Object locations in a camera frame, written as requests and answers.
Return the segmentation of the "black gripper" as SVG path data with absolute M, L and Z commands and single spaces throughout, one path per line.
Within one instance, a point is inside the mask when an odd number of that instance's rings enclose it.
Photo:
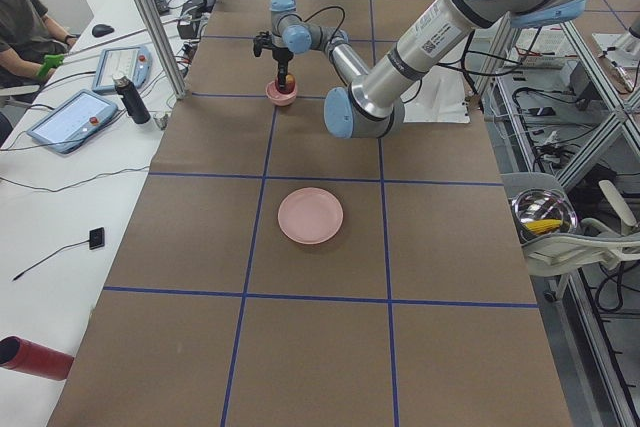
M 272 58 L 278 62 L 278 70 L 276 76 L 276 89 L 280 93 L 288 93 L 287 86 L 288 62 L 294 58 L 294 54 L 287 47 L 272 48 Z

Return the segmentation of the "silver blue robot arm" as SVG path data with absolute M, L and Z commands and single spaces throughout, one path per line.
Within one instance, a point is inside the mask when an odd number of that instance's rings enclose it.
M 259 56 L 269 50 L 278 64 L 266 87 L 276 105 L 289 105 L 297 96 L 288 69 L 297 54 L 321 51 L 343 84 L 324 100 L 324 122 L 338 138 L 381 138 L 400 127 L 401 100 L 466 36 L 487 29 L 503 16 L 515 28 L 553 25 L 579 17 L 587 0 L 435 0 L 374 67 L 355 53 L 339 26 L 324 27 L 303 20 L 295 0 L 270 0 L 271 28 L 253 40 Z

